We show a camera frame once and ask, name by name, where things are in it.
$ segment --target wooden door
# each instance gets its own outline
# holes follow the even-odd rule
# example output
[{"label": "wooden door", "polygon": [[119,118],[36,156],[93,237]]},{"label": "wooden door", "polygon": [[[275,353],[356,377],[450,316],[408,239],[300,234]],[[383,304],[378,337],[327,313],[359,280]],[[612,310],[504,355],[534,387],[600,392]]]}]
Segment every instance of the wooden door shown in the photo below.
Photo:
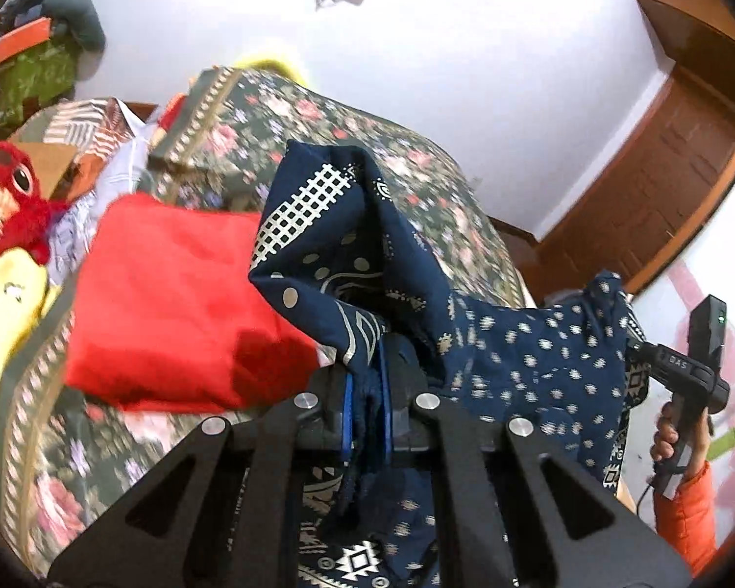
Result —
[{"label": "wooden door", "polygon": [[735,111],[683,69],[627,143],[520,269],[535,298],[602,269],[629,280],[684,224],[735,150]]}]

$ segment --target orange box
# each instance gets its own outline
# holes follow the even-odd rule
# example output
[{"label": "orange box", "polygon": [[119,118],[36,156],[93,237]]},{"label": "orange box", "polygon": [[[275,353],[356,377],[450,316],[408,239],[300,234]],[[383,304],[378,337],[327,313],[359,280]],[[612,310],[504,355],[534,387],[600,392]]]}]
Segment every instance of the orange box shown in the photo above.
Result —
[{"label": "orange box", "polygon": [[51,37],[51,19],[38,18],[0,38],[0,62]]}]

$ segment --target orange jacket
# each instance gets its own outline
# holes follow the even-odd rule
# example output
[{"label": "orange jacket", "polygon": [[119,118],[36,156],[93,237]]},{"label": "orange jacket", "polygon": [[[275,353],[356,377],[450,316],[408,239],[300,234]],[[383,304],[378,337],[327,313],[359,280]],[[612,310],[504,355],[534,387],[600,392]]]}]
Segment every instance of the orange jacket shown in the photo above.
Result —
[{"label": "orange jacket", "polygon": [[656,532],[680,553],[698,575],[715,552],[715,515],[710,464],[678,486],[675,498],[654,493]]}]

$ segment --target person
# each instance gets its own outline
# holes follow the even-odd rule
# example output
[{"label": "person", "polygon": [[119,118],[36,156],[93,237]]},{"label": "person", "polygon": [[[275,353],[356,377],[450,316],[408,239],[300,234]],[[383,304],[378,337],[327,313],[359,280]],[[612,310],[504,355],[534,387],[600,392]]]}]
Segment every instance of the person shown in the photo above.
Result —
[{"label": "person", "polygon": [[[678,442],[678,433],[672,426],[672,403],[661,408],[657,422],[659,429],[654,435],[651,458],[654,462],[672,456]],[[691,459],[675,497],[668,499],[661,493],[654,493],[654,512],[656,532],[664,538],[691,568],[692,575],[698,575],[716,552],[715,514],[713,501],[715,493],[711,479],[711,467],[707,461],[710,446],[708,411],[702,412],[698,425],[690,438]]]}]

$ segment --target plush toy eye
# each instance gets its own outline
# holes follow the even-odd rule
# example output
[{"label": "plush toy eye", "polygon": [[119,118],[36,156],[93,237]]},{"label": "plush toy eye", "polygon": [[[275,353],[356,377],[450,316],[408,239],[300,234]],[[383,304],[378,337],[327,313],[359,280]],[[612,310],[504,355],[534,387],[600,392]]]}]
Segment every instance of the plush toy eye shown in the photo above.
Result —
[{"label": "plush toy eye", "polygon": [[29,170],[22,164],[16,166],[13,179],[16,190],[23,194],[30,194],[33,191],[33,179],[29,175]]}]

